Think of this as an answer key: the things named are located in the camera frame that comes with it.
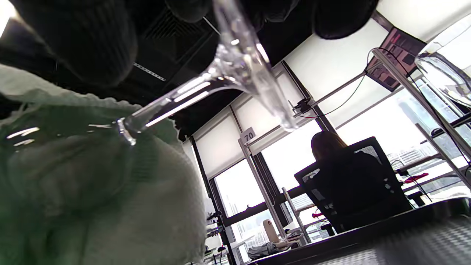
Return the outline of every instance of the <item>person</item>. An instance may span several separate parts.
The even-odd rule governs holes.
[[[320,171],[314,181],[308,183],[312,185],[310,190],[318,189],[332,200],[339,215],[348,216],[342,220],[345,230],[410,210],[404,194],[394,193],[384,181],[394,174],[387,172],[374,156],[363,151],[348,154],[346,147],[348,145],[333,132],[316,133],[311,139],[311,148],[320,163]]]

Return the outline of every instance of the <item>black cable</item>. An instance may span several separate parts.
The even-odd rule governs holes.
[[[392,164],[394,164],[394,162],[396,162],[396,161],[398,161],[399,163],[401,163],[402,166],[406,166],[406,165],[405,165],[404,163],[402,163],[402,161],[399,160],[399,159],[396,159],[396,160],[392,161],[392,162],[391,162],[391,166],[392,166]]]
[[[425,195],[427,196],[427,198],[429,198],[430,202],[433,202],[432,199],[430,199],[429,195],[427,194],[427,192],[425,192],[425,190],[423,189],[423,187],[417,182],[417,180],[412,177],[411,175],[407,174],[407,176],[415,183],[415,185],[417,186],[417,188]]]
[[[433,111],[433,113],[435,114],[435,116],[439,116],[439,114],[437,113],[437,111],[435,110],[435,108],[432,106],[432,104],[429,102],[429,100],[425,97],[424,93],[422,92],[422,90],[420,89],[420,87],[417,85],[417,83],[415,82],[415,80],[413,78],[411,78],[410,74],[407,72],[406,68],[404,67],[404,65],[402,65],[401,61],[399,61],[399,59],[392,53],[390,52],[389,50],[385,49],[385,48],[378,48],[380,50],[385,50],[386,52],[388,52],[391,56],[393,56],[393,58],[399,63],[399,65],[402,67],[402,69],[404,69],[405,73],[406,73],[406,76],[407,78],[410,78],[412,80],[412,82],[414,83],[414,85],[417,87],[417,90],[420,92],[420,94],[422,94],[423,96],[423,99],[425,100],[425,102],[429,105],[430,109]],[[445,127],[445,125],[443,124],[443,122],[441,121],[441,119],[438,118],[438,122],[439,122],[439,125],[442,127],[443,131],[446,132],[448,135],[450,135],[450,131]],[[463,154],[463,152],[461,151],[461,149],[459,148],[458,144],[456,143],[456,141],[453,139],[453,137],[450,137],[451,141],[453,141],[453,144],[455,144],[456,148],[458,148],[458,151],[460,151],[461,155],[463,156],[464,160],[468,163],[468,167],[471,166],[471,162],[466,158],[466,156]]]
[[[360,87],[360,85],[361,85],[361,83],[363,82],[363,79],[364,79],[365,77],[366,77],[366,75],[364,75],[364,76],[361,78],[360,83],[358,84],[357,88],[355,88],[355,90],[353,91],[353,93],[349,96],[349,98],[348,98],[345,102],[343,102],[342,105],[336,107],[334,110],[331,110],[331,111],[329,111],[329,112],[327,112],[327,113],[325,113],[325,114],[319,115],[319,116],[301,116],[301,115],[300,115],[300,117],[303,117],[303,118],[319,118],[319,117],[323,117],[323,116],[325,116],[325,115],[331,114],[332,112],[334,112],[334,111],[340,109],[343,105],[345,105],[345,103],[347,103],[347,102],[353,97],[353,95],[355,95],[355,92],[357,92],[358,88]]]

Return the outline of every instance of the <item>black ceiling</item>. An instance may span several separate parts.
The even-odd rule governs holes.
[[[301,0],[284,22],[265,23],[258,32],[272,65],[311,35],[310,5],[311,1]],[[139,34],[136,62],[165,78],[165,82],[134,67],[117,87],[99,88],[83,83],[56,63],[30,33],[13,20],[0,38],[0,63],[25,69],[79,93],[146,105],[195,77],[212,61],[219,36],[204,20],[193,24],[182,22],[158,0],[130,1],[130,13]],[[206,17],[217,25],[212,14]],[[193,134],[239,94],[235,90],[220,91],[179,111],[172,119],[181,129],[180,138]],[[8,108],[4,100],[2,106],[2,116],[5,116]]]

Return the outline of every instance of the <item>red object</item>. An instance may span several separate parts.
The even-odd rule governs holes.
[[[320,214],[312,214],[312,218],[319,218],[319,216],[323,216],[324,214],[320,213]]]
[[[404,184],[412,183],[412,182],[414,182],[414,181],[416,181],[420,178],[423,178],[425,176],[428,176],[428,175],[429,175],[428,173],[423,173],[422,175],[410,177],[410,178],[408,178],[404,181]]]

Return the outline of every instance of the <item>mesh chair back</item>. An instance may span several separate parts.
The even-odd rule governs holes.
[[[365,176],[365,178],[368,178],[368,181],[375,182],[375,184],[378,184],[376,185],[377,187],[383,189],[381,192],[386,194],[388,202],[382,204],[372,200],[368,202],[371,205],[366,206],[364,211],[359,210],[357,213],[345,214],[345,211],[340,211],[339,207],[336,207],[333,203],[333,201],[338,201],[336,199],[339,196],[342,196],[339,194],[341,190],[353,190],[351,194],[355,194],[355,189],[359,190],[360,194],[357,193],[357,197],[342,198],[344,201],[350,199],[353,209],[360,209],[365,204],[365,194],[362,194],[361,188],[362,185],[365,186],[368,183],[364,183],[363,181],[365,180],[361,179],[363,175],[361,172],[358,173],[358,169],[361,168],[355,162],[358,160],[356,160],[358,157],[361,157],[361,159],[366,157],[373,164],[373,174],[369,172],[365,174],[369,177]],[[359,225],[368,224],[370,220],[365,220],[366,218],[370,218],[372,222],[378,221],[375,218],[378,219],[381,215],[375,217],[374,213],[379,214],[381,211],[390,210],[390,212],[385,212],[382,216],[392,216],[411,209],[386,154],[374,137],[344,148],[336,153],[333,158],[315,162],[294,176],[300,186],[304,188],[309,198],[330,221],[337,232],[343,232]]]

